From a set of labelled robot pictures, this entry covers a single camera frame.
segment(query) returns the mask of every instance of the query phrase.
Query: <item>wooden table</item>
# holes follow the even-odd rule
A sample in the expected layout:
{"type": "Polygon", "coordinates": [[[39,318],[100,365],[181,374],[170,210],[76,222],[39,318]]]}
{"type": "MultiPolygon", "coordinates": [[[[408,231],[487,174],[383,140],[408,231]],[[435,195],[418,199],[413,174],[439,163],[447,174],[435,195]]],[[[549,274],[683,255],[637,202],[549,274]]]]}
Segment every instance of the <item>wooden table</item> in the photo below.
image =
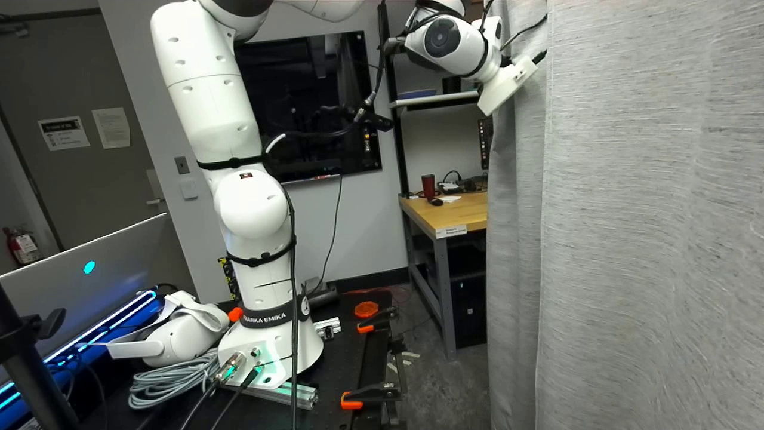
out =
{"type": "Polygon", "coordinates": [[[471,343],[459,340],[459,333],[471,329],[459,328],[456,321],[476,328],[476,340],[484,341],[484,253],[480,271],[455,274],[449,262],[449,249],[455,253],[455,247],[449,247],[449,241],[455,243],[461,236],[480,231],[484,241],[487,193],[461,193],[459,200],[444,206],[432,206],[426,199],[402,199],[402,210],[408,272],[426,299],[431,315],[441,328],[447,352],[455,354],[456,346],[471,343]]]}

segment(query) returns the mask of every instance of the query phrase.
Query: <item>robot end effector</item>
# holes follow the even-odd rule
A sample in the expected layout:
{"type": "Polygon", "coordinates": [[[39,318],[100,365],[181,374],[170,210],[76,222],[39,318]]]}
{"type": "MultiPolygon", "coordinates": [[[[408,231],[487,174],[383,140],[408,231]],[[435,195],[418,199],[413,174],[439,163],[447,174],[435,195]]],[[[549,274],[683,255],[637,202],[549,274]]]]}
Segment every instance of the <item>robot end effector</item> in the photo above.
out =
{"type": "Polygon", "coordinates": [[[383,46],[384,56],[398,50],[418,65],[477,81],[477,108],[484,115],[503,105],[545,59],[542,50],[503,68],[501,19],[487,17],[469,25],[461,0],[418,0],[404,34],[383,46]]]}

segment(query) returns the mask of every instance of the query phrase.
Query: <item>paper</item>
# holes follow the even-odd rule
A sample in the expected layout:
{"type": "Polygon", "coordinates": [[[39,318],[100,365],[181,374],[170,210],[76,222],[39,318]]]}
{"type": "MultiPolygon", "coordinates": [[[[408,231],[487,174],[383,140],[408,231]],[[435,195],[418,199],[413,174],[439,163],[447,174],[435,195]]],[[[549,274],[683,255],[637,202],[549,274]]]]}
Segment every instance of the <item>paper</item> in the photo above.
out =
{"type": "Polygon", "coordinates": [[[104,148],[129,148],[129,122],[123,108],[94,109],[104,148]]]}
{"type": "Polygon", "coordinates": [[[39,122],[51,151],[88,148],[92,140],[82,127],[82,118],[56,118],[39,122]]]}

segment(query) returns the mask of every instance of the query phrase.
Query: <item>curtain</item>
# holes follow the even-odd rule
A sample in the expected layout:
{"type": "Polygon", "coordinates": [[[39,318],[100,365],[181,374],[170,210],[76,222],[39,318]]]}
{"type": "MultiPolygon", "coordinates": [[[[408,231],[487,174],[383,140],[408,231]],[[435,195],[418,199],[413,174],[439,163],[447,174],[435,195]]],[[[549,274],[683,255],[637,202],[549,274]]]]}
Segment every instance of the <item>curtain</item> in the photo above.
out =
{"type": "Polygon", "coordinates": [[[764,428],[764,3],[501,13],[549,56],[498,115],[492,426],[764,428]]]}

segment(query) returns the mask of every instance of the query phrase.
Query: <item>floor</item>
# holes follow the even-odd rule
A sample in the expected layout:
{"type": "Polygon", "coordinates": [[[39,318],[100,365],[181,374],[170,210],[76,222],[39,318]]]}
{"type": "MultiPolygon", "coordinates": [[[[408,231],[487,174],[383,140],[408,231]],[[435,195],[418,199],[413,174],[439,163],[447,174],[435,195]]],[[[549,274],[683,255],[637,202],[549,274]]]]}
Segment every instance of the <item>floor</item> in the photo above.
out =
{"type": "Polygon", "coordinates": [[[402,414],[410,430],[487,430],[487,349],[471,346],[447,358],[439,329],[416,286],[395,286],[398,309],[396,329],[404,333],[407,346],[420,354],[420,363],[408,374],[408,392],[402,414]]]}

